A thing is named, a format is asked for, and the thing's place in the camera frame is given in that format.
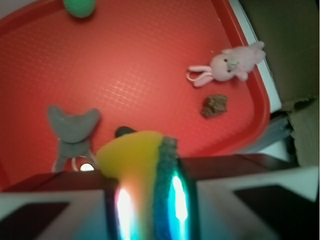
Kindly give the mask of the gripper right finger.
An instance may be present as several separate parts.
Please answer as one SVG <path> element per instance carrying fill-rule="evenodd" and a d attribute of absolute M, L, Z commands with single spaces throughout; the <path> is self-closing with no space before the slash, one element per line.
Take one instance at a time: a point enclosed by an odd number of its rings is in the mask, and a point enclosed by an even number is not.
<path fill-rule="evenodd" d="M 266 154 L 181 157 L 188 240 L 317 240 L 319 168 Z"/>

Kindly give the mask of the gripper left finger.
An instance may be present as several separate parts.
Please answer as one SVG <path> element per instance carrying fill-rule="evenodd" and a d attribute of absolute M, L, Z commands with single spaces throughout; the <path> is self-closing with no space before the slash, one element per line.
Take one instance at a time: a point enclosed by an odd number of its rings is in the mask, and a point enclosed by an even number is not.
<path fill-rule="evenodd" d="M 99 171 L 36 174 L 0 193 L 2 240 L 119 240 L 119 181 Z"/>

